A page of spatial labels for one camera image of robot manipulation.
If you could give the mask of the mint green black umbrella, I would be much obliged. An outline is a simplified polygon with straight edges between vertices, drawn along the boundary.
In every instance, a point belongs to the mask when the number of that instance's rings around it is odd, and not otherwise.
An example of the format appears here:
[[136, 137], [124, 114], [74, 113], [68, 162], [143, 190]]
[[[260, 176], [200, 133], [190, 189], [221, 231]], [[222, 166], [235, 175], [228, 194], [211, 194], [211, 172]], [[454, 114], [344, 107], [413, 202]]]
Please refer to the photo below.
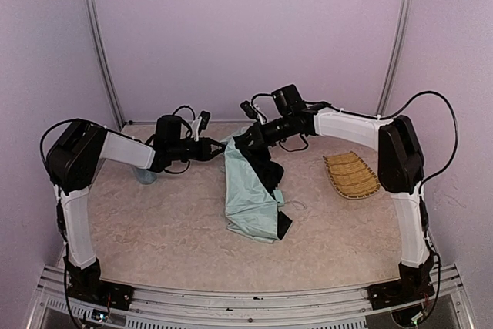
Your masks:
[[243, 126], [222, 140], [226, 145], [223, 153], [226, 228], [251, 240], [274, 243], [285, 237], [293, 221], [281, 210], [284, 206], [282, 192], [268, 191], [236, 148], [234, 138], [246, 131]]

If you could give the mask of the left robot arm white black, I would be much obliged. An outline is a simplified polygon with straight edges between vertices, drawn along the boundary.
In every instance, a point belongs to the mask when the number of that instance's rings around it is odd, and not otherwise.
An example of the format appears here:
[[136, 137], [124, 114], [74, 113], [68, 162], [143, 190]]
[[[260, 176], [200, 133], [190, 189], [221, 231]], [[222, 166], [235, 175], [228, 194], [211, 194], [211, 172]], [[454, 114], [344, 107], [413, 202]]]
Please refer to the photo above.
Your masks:
[[209, 115], [191, 123], [177, 114], [158, 118], [155, 132], [142, 141], [87, 119], [67, 119], [64, 131], [42, 161], [53, 185], [59, 232], [65, 244], [65, 268], [72, 285], [95, 290], [101, 285], [99, 259], [89, 226], [89, 191], [105, 161], [151, 173], [169, 173], [175, 162], [209, 162], [225, 144], [203, 137]]

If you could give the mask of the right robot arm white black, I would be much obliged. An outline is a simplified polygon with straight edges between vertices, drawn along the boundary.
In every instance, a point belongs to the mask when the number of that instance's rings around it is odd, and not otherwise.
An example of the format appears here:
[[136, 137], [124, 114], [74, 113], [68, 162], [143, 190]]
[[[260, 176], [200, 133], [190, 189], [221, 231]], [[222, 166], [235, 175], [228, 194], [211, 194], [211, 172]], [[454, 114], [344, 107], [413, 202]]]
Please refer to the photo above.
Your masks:
[[308, 102], [295, 85], [269, 94], [279, 118], [268, 121], [246, 100], [240, 107], [253, 125], [235, 140], [268, 192], [277, 188], [283, 167], [272, 161], [269, 148], [291, 136], [329, 136], [367, 146], [377, 152], [377, 178], [390, 193], [397, 211], [402, 256], [399, 264], [403, 287], [429, 284], [433, 257], [427, 246], [428, 217], [419, 200], [424, 183], [424, 155], [411, 120], [397, 114], [378, 118], [343, 109], [330, 103]]

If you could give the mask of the white blue enamel pitcher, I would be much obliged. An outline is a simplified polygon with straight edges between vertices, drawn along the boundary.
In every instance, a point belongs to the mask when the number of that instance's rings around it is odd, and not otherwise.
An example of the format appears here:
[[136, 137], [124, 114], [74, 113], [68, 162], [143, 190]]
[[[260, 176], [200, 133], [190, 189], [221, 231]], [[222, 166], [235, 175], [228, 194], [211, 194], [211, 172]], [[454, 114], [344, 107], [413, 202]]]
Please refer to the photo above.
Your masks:
[[136, 179], [143, 185], [150, 185], [157, 180], [157, 174], [152, 171], [137, 167], [133, 167], [132, 170]]

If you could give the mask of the woven bamboo tray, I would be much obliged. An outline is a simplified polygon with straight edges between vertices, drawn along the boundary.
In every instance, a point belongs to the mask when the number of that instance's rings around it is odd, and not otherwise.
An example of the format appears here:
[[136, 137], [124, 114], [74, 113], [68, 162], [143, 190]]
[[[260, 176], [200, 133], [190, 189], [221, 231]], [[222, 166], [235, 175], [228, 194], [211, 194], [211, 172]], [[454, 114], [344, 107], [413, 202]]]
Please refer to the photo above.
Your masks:
[[345, 199], [366, 199], [381, 188], [375, 172], [353, 151], [323, 160], [332, 186]]

